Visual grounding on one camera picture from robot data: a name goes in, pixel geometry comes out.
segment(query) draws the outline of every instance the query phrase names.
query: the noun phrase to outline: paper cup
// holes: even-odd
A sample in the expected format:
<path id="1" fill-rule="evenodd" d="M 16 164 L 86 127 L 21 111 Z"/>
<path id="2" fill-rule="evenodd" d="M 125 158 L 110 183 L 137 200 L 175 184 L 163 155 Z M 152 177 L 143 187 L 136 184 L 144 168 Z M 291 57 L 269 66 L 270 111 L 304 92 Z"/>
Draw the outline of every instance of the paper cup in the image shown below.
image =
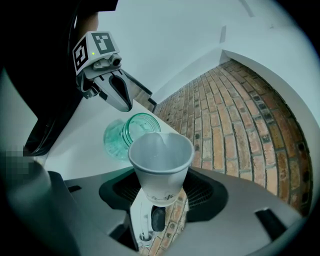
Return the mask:
<path id="1" fill-rule="evenodd" d="M 194 156 L 189 139 L 164 132 L 144 134 L 128 151 L 142 190 L 158 207 L 169 206 L 177 199 Z"/>

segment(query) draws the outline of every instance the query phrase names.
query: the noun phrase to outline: black vent grille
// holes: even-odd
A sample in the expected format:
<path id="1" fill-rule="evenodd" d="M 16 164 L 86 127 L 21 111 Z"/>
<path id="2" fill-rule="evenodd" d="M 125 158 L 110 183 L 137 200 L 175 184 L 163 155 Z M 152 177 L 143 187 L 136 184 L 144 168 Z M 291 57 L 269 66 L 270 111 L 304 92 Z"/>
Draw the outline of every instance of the black vent grille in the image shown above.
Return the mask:
<path id="1" fill-rule="evenodd" d="M 213 196 L 212 186 L 196 175 L 188 173 L 183 183 L 183 189 L 187 195 L 189 208 L 195 208 L 204 204 Z"/>
<path id="2" fill-rule="evenodd" d="M 113 191 L 119 196 L 128 200 L 131 204 L 135 201 L 141 186 L 135 172 L 115 183 L 112 186 Z"/>

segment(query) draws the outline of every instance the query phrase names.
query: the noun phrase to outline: robotic arm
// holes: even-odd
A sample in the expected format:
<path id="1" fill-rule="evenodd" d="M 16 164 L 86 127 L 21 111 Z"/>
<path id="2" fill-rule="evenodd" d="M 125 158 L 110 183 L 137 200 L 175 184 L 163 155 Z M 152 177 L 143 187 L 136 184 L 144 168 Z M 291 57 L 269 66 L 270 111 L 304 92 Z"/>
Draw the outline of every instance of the robotic arm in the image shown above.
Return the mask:
<path id="1" fill-rule="evenodd" d="M 76 84 L 86 99 L 99 94 L 119 111 L 128 112 L 133 98 L 118 53 L 110 32 L 87 32 L 72 51 Z"/>

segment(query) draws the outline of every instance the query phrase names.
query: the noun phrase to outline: black slot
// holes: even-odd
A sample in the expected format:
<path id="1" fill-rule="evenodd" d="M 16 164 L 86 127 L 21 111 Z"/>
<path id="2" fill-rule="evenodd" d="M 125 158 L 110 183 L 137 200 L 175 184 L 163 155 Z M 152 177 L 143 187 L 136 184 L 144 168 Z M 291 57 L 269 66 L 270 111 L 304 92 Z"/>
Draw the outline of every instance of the black slot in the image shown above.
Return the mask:
<path id="1" fill-rule="evenodd" d="M 106 95 L 103 91 L 100 91 L 99 96 L 100 96 L 102 99 L 104 99 L 105 101 L 106 101 L 107 98 L 108 98 L 108 95 Z"/>
<path id="2" fill-rule="evenodd" d="M 166 226 L 166 208 L 152 206 L 151 209 L 151 227 L 154 231 L 161 232 Z"/>
<path id="3" fill-rule="evenodd" d="M 68 187 L 68 190 L 69 190 L 70 193 L 75 192 L 75 191 L 78 191 L 78 190 L 80 190 L 80 189 L 81 189 L 81 187 L 78 186 L 78 185 L 69 186 L 69 187 Z"/>
<path id="4" fill-rule="evenodd" d="M 259 210 L 255 212 L 255 215 L 263 225 L 265 231 L 268 233 L 272 241 L 280 237 L 285 231 L 286 227 L 273 213 L 272 210 Z"/>

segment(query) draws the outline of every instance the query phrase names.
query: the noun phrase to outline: green glass cup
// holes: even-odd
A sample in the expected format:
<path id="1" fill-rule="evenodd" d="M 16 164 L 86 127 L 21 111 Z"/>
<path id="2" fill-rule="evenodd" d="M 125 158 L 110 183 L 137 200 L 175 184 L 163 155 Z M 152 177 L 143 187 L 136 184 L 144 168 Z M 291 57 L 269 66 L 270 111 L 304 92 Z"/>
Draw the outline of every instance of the green glass cup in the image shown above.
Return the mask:
<path id="1" fill-rule="evenodd" d="M 105 129 L 104 148 L 110 156 L 128 161 L 128 150 L 133 141 L 151 132 L 161 132 L 161 129 L 158 121 L 150 114 L 138 113 L 126 122 L 117 119 Z"/>

